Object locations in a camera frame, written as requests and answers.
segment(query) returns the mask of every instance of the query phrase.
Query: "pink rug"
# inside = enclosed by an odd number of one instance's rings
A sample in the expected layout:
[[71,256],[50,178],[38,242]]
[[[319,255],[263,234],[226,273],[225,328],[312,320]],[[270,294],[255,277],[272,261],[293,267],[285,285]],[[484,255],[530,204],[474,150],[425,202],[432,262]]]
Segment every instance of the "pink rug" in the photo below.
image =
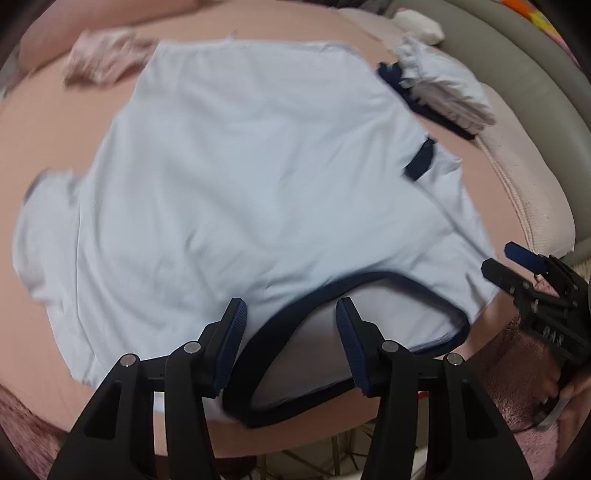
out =
[[[511,430],[531,425],[539,401],[535,386],[543,375],[542,366],[550,349],[519,329],[519,318],[502,330],[468,363],[482,381]],[[515,435],[534,479],[544,478],[555,463],[558,428],[536,429]]]
[[45,480],[66,439],[66,432],[37,418],[2,385],[0,426],[29,468]]

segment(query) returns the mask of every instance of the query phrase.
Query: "pink bed sheet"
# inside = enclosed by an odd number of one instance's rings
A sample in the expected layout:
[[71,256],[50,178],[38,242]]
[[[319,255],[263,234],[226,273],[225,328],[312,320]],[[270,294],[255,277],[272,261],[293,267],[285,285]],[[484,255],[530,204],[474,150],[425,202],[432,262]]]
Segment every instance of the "pink bed sheet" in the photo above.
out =
[[[384,46],[336,12],[309,4],[274,0],[227,0],[197,13],[138,27],[148,38],[196,41],[238,38],[312,41],[337,40],[355,46],[371,65],[395,61]],[[24,80],[0,110],[0,382],[33,413],[69,429],[92,395],[72,380],[53,340],[46,313],[28,296],[11,265],[11,239],[23,195],[45,168],[84,173],[114,114],[129,99],[131,77],[110,89],[65,88],[58,60]],[[502,255],[508,241],[525,244],[519,220],[489,161],[478,147],[423,121],[450,151],[463,158],[465,183]],[[459,348],[470,356],[514,316],[506,295],[499,295]],[[211,422],[216,456],[277,451],[326,438],[373,418],[375,400],[350,391],[284,423],[248,430],[237,423]],[[165,452],[164,419],[155,416],[155,445]]]

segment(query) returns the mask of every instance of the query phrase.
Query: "folded clothing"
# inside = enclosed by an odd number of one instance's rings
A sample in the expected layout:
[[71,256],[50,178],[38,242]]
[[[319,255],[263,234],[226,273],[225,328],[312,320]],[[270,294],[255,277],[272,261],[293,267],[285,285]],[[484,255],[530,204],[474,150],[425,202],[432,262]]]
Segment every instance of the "folded clothing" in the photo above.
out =
[[82,32],[68,56],[64,81],[112,85],[148,63],[158,41],[138,38],[129,28]]
[[474,74],[461,62],[406,35],[396,49],[402,85],[464,130],[477,134],[496,122],[495,114]]
[[380,78],[402,97],[413,112],[441,125],[443,128],[447,128],[449,131],[454,132],[456,135],[465,138],[466,140],[474,140],[474,134],[464,130],[459,125],[456,125],[425,103],[418,102],[411,95],[410,88],[405,88],[400,85],[402,80],[402,69],[398,63],[389,64],[382,62],[379,64],[377,72]]

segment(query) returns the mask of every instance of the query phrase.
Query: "wrinkled fabric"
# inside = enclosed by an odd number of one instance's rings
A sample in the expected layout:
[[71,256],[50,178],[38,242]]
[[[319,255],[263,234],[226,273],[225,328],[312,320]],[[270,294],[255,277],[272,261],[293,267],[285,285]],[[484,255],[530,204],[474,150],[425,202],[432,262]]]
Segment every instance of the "wrinkled fabric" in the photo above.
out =
[[[32,188],[13,265],[72,376],[92,386],[125,353],[168,355],[199,338],[232,297],[248,305],[244,346],[293,300],[355,273],[396,271],[474,322],[497,292],[480,273],[495,251],[459,158],[436,144],[417,181],[404,174],[427,137],[346,45],[160,42],[88,174],[48,171]],[[350,296],[411,349],[464,327],[384,283]],[[253,403],[348,378],[327,304]],[[228,418],[219,400],[205,408]]]
[[158,41],[138,38],[130,28],[82,32],[66,60],[66,83],[91,82],[110,86],[125,73],[142,69]]

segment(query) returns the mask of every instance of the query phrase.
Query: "pink cloth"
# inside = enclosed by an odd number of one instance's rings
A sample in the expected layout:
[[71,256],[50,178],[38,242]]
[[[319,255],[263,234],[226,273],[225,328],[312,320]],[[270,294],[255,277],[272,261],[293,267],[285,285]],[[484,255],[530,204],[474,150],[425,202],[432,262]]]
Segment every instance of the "pink cloth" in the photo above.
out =
[[125,73],[144,68],[157,44],[129,28],[85,30],[66,60],[64,81],[113,85]]

